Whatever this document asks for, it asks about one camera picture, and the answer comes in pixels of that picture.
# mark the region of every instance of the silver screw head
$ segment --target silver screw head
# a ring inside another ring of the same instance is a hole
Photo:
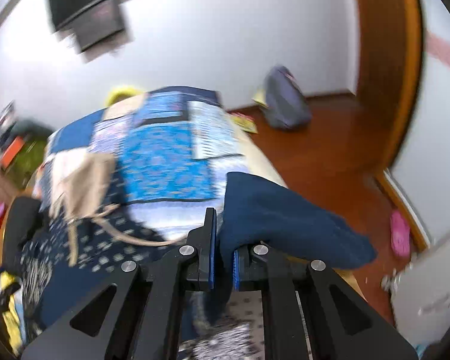
[[[268,248],[265,245],[255,245],[253,247],[253,252],[255,254],[258,254],[260,256],[263,256],[264,254],[268,253]]]
[[[183,245],[180,249],[178,249],[180,254],[183,256],[190,256],[194,250],[194,247],[190,245]]]
[[[323,271],[326,267],[321,259],[314,259],[310,265],[315,271]]]
[[[137,263],[135,261],[125,261],[122,263],[122,271],[123,272],[131,272],[137,267]]]

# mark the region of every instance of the white wall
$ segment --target white wall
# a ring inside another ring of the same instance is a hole
[[[21,0],[0,28],[0,109],[59,128],[102,107],[111,88],[218,90],[250,98],[274,64],[305,93],[355,90],[355,0],[128,0],[131,42],[87,62],[48,22],[46,0]]]
[[[441,0],[422,0],[426,29],[450,43]],[[450,231],[450,67],[427,52],[418,103],[391,175],[436,243]]]

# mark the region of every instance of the blue patterned bedspread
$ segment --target blue patterned bedspread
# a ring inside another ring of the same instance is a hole
[[[40,181],[43,208],[57,195],[54,178],[63,172],[54,169],[54,155],[112,152],[132,219],[175,239],[201,226],[207,207],[221,212],[228,172],[248,172],[216,92],[162,88],[132,112],[108,120],[106,114],[95,112],[54,134]]]

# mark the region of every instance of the navy blue cloth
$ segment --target navy blue cloth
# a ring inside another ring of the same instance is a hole
[[[227,174],[218,239],[227,270],[232,269],[235,249],[260,241],[333,268],[360,268],[377,256],[368,238],[354,232],[343,218],[272,181],[241,172]]]
[[[96,111],[93,114],[75,120],[62,128],[62,130],[57,133],[58,136],[55,138],[52,147],[50,148],[50,152],[58,153],[63,150],[87,147],[90,145],[95,123],[102,120],[104,111],[104,109]]]
[[[181,92],[185,101],[202,101],[211,105],[221,107],[217,92],[207,89],[193,88],[190,86],[167,86],[150,92],[150,95],[164,92]]]
[[[103,205],[123,204],[124,201],[123,179],[116,170]],[[106,219],[124,234],[163,241],[153,230],[132,221],[124,207],[107,215]],[[53,324],[112,271],[119,269],[123,261],[133,260],[140,264],[156,261],[174,247],[135,246],[117,241],[88,219],[82,220],[77,226],[77,236],[78,261],[74,267],[69,267],[68,231],[62,208],[47,231],[37,233],[23,248],[22,278],[32,284],[24,292],[23,300],[29,339],[36,336],[30,326],[37,325],[43,330]],[[33,265],[41,268],[31,271]],[[50,271],[48,284],[44,279],[47,271]]]

